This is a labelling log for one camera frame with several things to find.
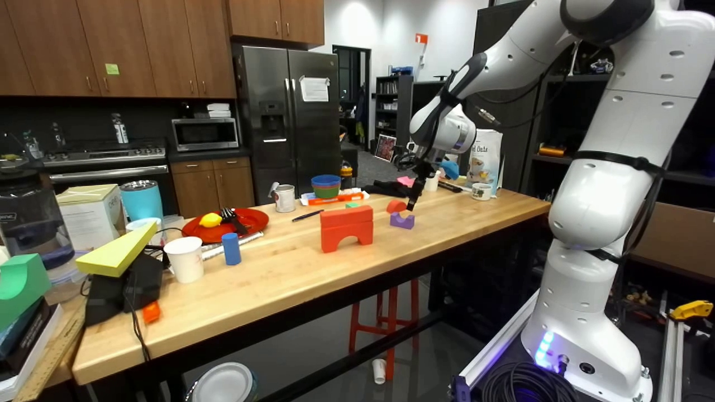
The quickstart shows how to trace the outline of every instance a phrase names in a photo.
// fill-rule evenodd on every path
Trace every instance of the kitchen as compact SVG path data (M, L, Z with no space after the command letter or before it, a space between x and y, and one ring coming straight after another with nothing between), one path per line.
M105 173L114 171L116 181L156 181L167 214L254 207L267 190L256 196L233 46L315 48L322 18L322 0L5 0L0 144L36 140L56 190L109 181ZM235 122L207 122L215 104L227 106ZM124 144L109 140L111 114L124 124Z

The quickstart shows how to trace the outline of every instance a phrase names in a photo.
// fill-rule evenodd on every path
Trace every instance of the floor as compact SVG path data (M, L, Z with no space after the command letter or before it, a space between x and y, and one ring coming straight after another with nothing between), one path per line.
M358 185L390 181L400 175L390 164L366 153L358 153ZM420 277L420 313L426 313L429 277ZM373 317L375 297L361 301L361 323ZM409 315L409 287L400 287L400 317ZM254 389L251 400L275 393L276 389L322 368L345 356L349 352L350 308L341 308L322 320L307 323L295 330L282 334L251 349L226 357L240 363L252 372ZM302 395L302 402L437 402L446 400L448 382L478 353L481 344L468 336L437 324L417 336L417 352L410 342L401 342L396 353L396 378L388 385L373 382L373 363L366 363L323 387ZM207 368L186 374L186 382L194 385Z

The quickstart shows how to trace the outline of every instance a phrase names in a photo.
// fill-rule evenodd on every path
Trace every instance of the wooden table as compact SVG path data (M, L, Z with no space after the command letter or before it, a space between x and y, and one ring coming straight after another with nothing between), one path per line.
M194 284L166 279L162 317L143 327L152 360L537 219L549 208L544 201L507 190L488 201L466 193L435 190L420 200L416 228L400 230L388 226L383 212L388 201L388 196L363 201L375 212L370 247L344 242L330 255L319 250L319 217L290 222L312 208L276 214L263 207L262 211L271 214L266 238L240 249L244 262L238 267L226 269L223 257L215 257L206 262L206 277ZM132 334L132 320L116 315L84 330L73 360L73 380L91 385L138 364L143 364L143 356Z

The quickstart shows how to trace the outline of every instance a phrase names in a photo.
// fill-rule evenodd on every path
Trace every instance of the bar stool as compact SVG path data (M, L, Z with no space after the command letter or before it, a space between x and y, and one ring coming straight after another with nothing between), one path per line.
M409 320L398 317L398 287L386 291L388 305L386 315L382 315L382 293L378 293L375 305L375 324L360 324L360 301L350 308L350 337L349 337L349 353L356 353L358 347L358 330L373 334L373 336L390 336L398 327L409 327L420 320L420 282L409 282ZM396 349L386 352L383 363L383 380L390 382L396 374Z

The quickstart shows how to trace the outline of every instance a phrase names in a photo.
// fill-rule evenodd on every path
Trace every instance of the stainless steel refrigerator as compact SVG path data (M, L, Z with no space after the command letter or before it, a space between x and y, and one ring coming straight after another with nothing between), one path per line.
M275 181L307 190L311 177L339 175L338 58L238 46L235 64L256 201Z

